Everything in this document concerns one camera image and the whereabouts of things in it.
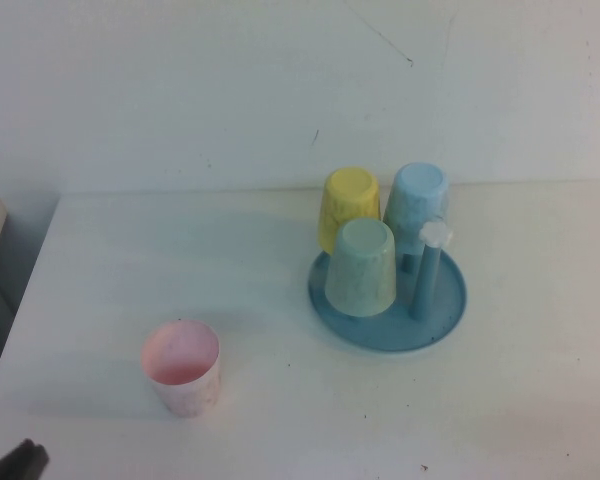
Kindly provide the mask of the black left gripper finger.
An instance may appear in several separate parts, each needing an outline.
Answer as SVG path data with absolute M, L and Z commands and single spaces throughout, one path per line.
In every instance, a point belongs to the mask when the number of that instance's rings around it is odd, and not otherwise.
M 48 464 L 48 454 L 42 445 L 22 443 L 7 456 L 7 480 L 39 479 Z
M 0 480 L 20 479 L 29 469 L 34 456 L 32 440 L 22 441 L 16 448 L 0 458 Z

